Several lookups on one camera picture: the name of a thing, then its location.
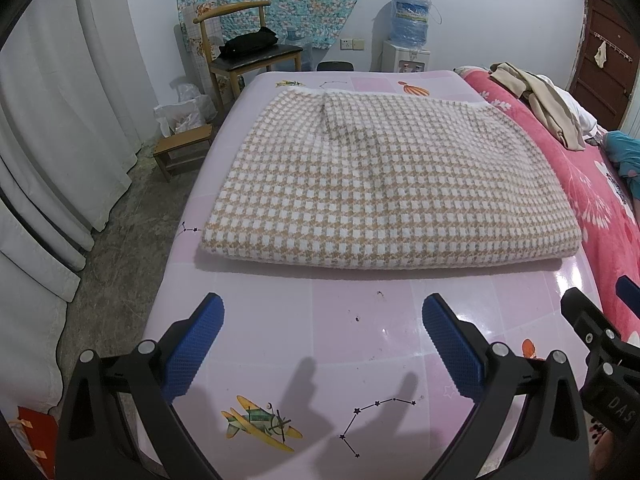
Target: metal screw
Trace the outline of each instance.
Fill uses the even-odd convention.
[[[491,350],[494,351],[494,354],[499,355],[500,357],[505,357],[509,353],[509,347],[503,343],[495,343],[491,346]]]
[[[564,352],[561,352],[559,350],[554,351],[554,361],[556,363],[560,363],[563,364],[566,362],[566,355],[564,354]]]
[[[156,342],[147,339],[138,345],[138,352],[141,354],[151,354],[156,349]]]
[[[94,352],[92,350],[85,350],[80,354],[81,363],[88,363],[93,358],[94,358]]]

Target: person's hand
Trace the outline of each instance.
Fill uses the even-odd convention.
[[[593,453],[591,453],[591,456],[589,458],[589,466],[592,479],[596,478],[596,474],[605,468],[605,466],[611,460],[612,455],[613,433],[607,431],[607,433],[605,433],[601,437],[598,445],[595,447]]]

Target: constellation print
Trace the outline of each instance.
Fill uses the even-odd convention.
[[[374,402],[373,404],[370,404],[369,406],[365,406],[364,408],[355,408],[353,410],[353,418],[351,419],[351,422],[347,426],[347,429],[344,430],[344,432],[341,435],[339,435],[339,437],[340,437],[340,440],[343,441],[349,447],[349,449],[351,449],[351,452],[353,453],[354,457],[360,458],[360,454],[356,453],[353,447],[351,447],[351,445],[347,442],[347,431],[349,431],[349,428],[353,424],[353,421],[356,420],[356,417],[360,413],[362,413],[364,410],[368,410],[369,408],[373,408],[374,406],[380,406],[381,404],[384,404],[385,402],[391,402],[392,400],[394,400],[395,402],[405,402],[406,404],[415,406],[415,400],[402,400],[402,399],[396,399],[394,397],[393,399],[377,400],[376,402]]]
[[[325,81],[324,83],[322,83],[320,85],[320,88],[324,89],[324,85],[328,85],[329,83],[340,83],[340,84],[343,84],[343,85],[349,84],[346,81]]]
[[[197,232],[197,231],[202,231],[202,229],[198,229],[197,227],[194,227],[194,228],[191,228],[191,229],[187,229],[187,228],[184,226],[184,222],[182,222],[182,224],[180,224],[180,225],[182,226],[182,231],[180,231],[177,235],[175,235],[175,238],[177,238],[177,237],[178,237],[178,236],[180,236],[182,233],[185,233],[185,232],[187,232],[187,231],[193,231],[194,233],[195,233],[195,232]]]

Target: black chair cushion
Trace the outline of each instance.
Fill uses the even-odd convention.
[[[276,58],[284,56],[285,54],[293,54],[295,52],[302,52],[302,47],[279,43],[268,46],[267,48],[259,50],[258,52],[251,52],[250,54],[246,54],[245,56],[235,59],[225,59],[223,57],[218,57],[211,62],[210,66],[212,68],[215,68],[216,70],[231,72],[232,70],[237,70],[238,68],[251,65],[257,61],[267,61],[273,59],[275,62],[277,61]]]

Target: hanging cloth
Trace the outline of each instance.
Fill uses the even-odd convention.
[[[596,55],[593,56],[593,59],[596,60],[596,63],[600,68],[604,68],[604,63],[607,60],[607,42],[606,41],[602,42]]]

